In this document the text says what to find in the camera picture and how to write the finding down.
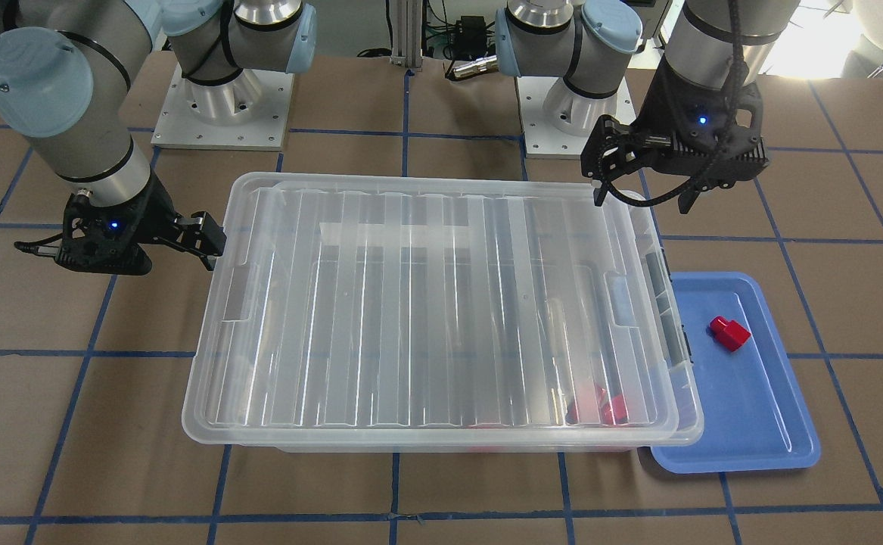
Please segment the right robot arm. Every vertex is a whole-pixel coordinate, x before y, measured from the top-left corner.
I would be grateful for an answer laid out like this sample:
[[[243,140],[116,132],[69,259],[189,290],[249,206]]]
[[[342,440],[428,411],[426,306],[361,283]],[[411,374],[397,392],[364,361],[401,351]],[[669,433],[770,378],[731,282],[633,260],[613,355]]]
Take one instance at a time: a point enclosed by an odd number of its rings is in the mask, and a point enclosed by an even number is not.
[[[178,213],[119,110],[160,34],[188,103],[210,124],[257,109],[255,70],[305,73],[317,13],[305,1],[0,1],[0,117],[69,189],[63,228],[22,253],[61,268],[143,276],[146,245],[223,255],[212,215]]]

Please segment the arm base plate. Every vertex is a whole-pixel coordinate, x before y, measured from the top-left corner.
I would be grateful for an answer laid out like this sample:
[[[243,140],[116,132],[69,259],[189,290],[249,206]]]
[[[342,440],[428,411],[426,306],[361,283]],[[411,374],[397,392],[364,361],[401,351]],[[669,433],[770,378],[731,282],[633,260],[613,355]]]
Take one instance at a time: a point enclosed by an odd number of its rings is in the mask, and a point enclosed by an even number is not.
[[[196,151],[282,151],[292,73],[244,70],[221,86],[199,86],[175,69],[151,144]]]
[[[625,79],[604,99],[573,93],[561,77],[517,77],[516,89],[525,151],[537,159],[579,158],[602,115],[624,125],[636,118]]]

